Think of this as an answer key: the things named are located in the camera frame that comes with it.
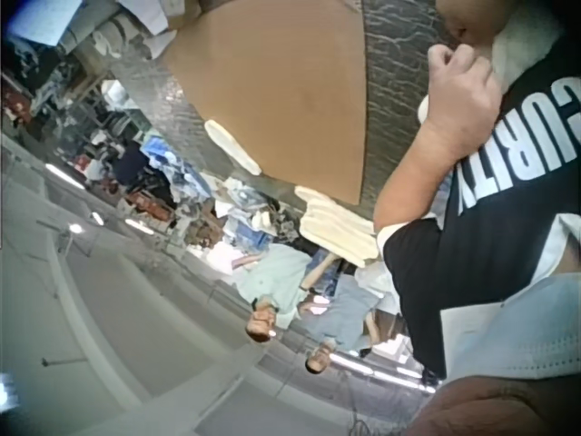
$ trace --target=brown cardboard sheet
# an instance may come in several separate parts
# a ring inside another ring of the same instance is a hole
[[[268,176],[359,203],[365,44],[344,0],[231,1],[182,28],[164,62]]]

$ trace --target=ceiling light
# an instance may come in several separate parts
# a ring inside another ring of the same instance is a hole
[[[6,406],[8,403],[8,392],[3,383],[0,383],[0,407]]]
[[[421,379],[421,374],[415,371],[406,370],[405,368],[398,367],[398,372],[403,375],[408,375],[409,377],[413,377],[414,379]]]
[[[337,363],[338,365],[345,366],[350,370],[360,372],[365,375],[373,374],[373,370],[369,366],[361,365],[360,363],[356,363],[354,361],[350,361],[349,359],[345,359],[344,357],[335,354],[334,352],[330,355],[330,359]]]
[[[73,223],[69,224],[69,230],[71,231],[71,233],[79,234],[83,232],[83,227],[81,227],[80,224]]]
[[[47,163],[45,165],[46,169],[48,171],[50,171],[51,173],[53,173],[54,175],[56,175],[57,177],[59,177],[60,179],[63,179],[65,182],[71,184],[72,186],[79,188],[79,189],[83,189],[84,190],[84,186],[82,186],[80,183],[78,183],[73,177],[71,177],[69,174],[59,170],[58,168],[56,168],[53,164],[51,163]]]
[[[407,386],[409,388],[419,389],[419,385],[414,383],[413,381],[400,379],[399,377],[394,377],[393,375],[386,374],[385,372],[375,371],[373,375],[380,380],[384,380],[386,382],[392,382],[399,384],[401,386]]]
[[[154,232],[152,229],[150,229],[149,227],[147,227],[147,226],[146,226],[146,225],[144,225],[143,223],[138,223],[138,222],[136,222],[135,220],[132,220],[132,219],[126,219],[126,220],[125,220],[125,222],[126,222],[128,225],[131,225],[133,228],[135,228],[135,229],[137,229],[137,230],[139,230],[139,231],[141,231],[141,232],[144,232],[144,233],[146,233],[146,234],[152,235],[152,234],[154,234],[154,233],[155,233],[155,232]]]
[[[103,218],[101,218],[101,215],[97,212],[93,212],[91,213],[91,216],[93,217],[94,221],[99,224],[99,225],[104,225],[105,221],[103,221]]]

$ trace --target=light blue shirt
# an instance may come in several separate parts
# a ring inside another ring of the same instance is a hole
[[[370,347],[369,336],[363,334],[365,317],[379,303],[378,295],[361,288],[354,277],[342,274],[337,282],[335,298],[321,315],[302,315],[302,326],[319,342],[333,339],[343,352]]]
[[[300,288],[308,254],[279,243],[272,243],[264,257],[249,272],[237,275],[234,283],[240,296],[248,303],[268,298],[279,309],[276,326],[288,329],[297,316],[297,304],[308,293]]]

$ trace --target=fist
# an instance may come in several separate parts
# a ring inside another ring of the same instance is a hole
[[[490,137],[502,92],[492,65],[469,45],[453,52],[434,45],[428,52],[429,108],[423,128],[438,138],[442,153],[460,160]]]

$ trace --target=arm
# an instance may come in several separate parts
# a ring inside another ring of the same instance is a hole
[[[367,326],[367,330],[369,330],[369,340],[371,342],[370,347],[381,343],[381,339],[379,338],[379,328],[375,323],[373,312],[369,312],[365,317],[365,325]]]
[[[241,266],[248,265],[249,263],[257,262],[262,258],[262,254],[251,254],[249,256],[241,257],[232,261],[232,269],[240,268]]]
[[[374,223],[377,231],[392,224],[408,223],[424,216],[438,187],[456,162],[438,150],[442,138],[424,124],[408,152],[379,194]]]
[[[454,164],[490,137],[502,93],[490,62],[461,45],[428,52],[428,118],[388,179],[374,213],[376,230],[421,218]]]
[[[325,273],[325,270],[330,267],[330,265],[339,259],[337,254],[329,253],[323,262],[319,263],[307,276],[302,279],[300,284],[301,289],[310,289],[312,286],[320,279],[320,277]]]

